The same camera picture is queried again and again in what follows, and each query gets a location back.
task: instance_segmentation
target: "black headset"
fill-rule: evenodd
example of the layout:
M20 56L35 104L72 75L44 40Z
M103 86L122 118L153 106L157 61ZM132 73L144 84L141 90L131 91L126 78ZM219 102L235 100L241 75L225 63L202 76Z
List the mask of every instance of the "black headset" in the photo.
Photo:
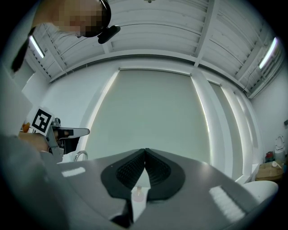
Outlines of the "black headset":
M98 36L98 42L104 44L120 31L120 26L108 27L111 21L111 8L107 0L100 0L100 3L103 7L102 26L100 28L91 27L91 31L80 34L80 36L77 36L78 38L82 36L86 38Z

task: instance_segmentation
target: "ceiling light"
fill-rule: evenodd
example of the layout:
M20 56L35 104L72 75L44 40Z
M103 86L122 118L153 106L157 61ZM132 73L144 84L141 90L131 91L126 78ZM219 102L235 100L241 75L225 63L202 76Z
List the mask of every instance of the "ceiling light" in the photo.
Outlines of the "ceiling light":
M37 52L39 53L39 55L41 56L41 58L44 57L44 54L42 53L40 47L38 46L37 42L35 41L34 37L33 36L30 36L29 37L30 41L33 43L35 49L37 50Z
M265 55L264 59L261 61L260 65L259 65L260 69L263 68L263 66L267 63L267 61L271 57L273 51L275 50L276 44L277 44L277 38L274 38L274 40L273 40L273 42L272 42L267 54Z

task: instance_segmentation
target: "white t-shirt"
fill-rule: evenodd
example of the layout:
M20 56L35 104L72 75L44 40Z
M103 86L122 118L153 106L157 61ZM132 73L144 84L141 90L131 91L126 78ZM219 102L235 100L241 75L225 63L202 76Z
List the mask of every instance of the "white t-shirt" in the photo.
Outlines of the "white t-shirt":
M12 79L13 60L28 38L39 2L24 16L7 41L0 58L0 134L18 135L32 104Z

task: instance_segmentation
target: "white ceiling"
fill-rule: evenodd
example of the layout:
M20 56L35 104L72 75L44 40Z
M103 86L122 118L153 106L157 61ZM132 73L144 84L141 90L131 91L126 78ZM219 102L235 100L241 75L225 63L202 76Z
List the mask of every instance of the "white ceiling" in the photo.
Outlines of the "white ceiling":
M260 71L257 66L274 34L245 1L109 0L109 4L110 25L120 25L121 31L106 44L98 44L97 37L77 38L42 24L34 37L45 57L41 59L30 46L26 58L33 58L50 80L92 61L157 53L213 69L246 87L248 93L265 76L266 70Z

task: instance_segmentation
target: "white cloth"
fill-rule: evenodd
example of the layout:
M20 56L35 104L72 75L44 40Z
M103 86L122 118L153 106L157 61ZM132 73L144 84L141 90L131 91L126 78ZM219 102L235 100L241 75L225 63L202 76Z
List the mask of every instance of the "white cloth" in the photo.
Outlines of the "white cloth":
M0 134L6 136L18 135L32 108L30 101L12 79L11 66L19 49L28 38L38 5L39 2L15 27L0 58Z

